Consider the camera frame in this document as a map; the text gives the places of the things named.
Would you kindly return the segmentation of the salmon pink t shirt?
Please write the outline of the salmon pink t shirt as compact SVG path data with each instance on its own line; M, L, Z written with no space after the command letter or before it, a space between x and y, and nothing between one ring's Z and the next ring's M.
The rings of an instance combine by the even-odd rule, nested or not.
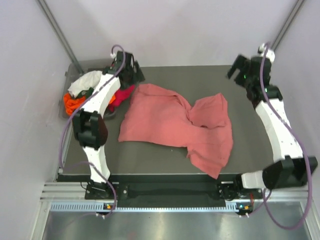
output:
M173 90L141 84L131 96L118 141L184 147L190 162L216 179L233 148L228 102L217 93L190 105Z

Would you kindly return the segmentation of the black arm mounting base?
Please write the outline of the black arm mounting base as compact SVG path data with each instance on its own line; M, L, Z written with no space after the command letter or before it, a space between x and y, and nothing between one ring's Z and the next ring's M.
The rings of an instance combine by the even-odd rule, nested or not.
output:
M113 174L109 178L118 207L221 207L232 200L262 199L261 190L240 189L235 174Z

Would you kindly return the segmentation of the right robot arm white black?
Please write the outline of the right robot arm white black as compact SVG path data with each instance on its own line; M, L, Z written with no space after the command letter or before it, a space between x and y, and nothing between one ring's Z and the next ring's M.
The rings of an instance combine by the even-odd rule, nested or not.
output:
M252 189L269 190L304 187L308 183L303 150L287 129L290 122L285 113L283 96L271 80L273 57L247 58L239 54L227 72L227 78L238 70L234 81L246 90L246 96L260 117L271 144L274 163L256 172L236 176L233 192L245 198Z

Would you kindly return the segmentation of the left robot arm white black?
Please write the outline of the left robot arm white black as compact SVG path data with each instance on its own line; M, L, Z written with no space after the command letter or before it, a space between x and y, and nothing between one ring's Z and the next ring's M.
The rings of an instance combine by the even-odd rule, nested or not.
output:
M132 53L120 50L112 58L111 65L103 69L92 96L72 118L74 137L90 167L85 192L87 200L107 200L116 196L113 185L108 183L111 172L105 154L108 130L104 113L118 90L126 90L145 80Z

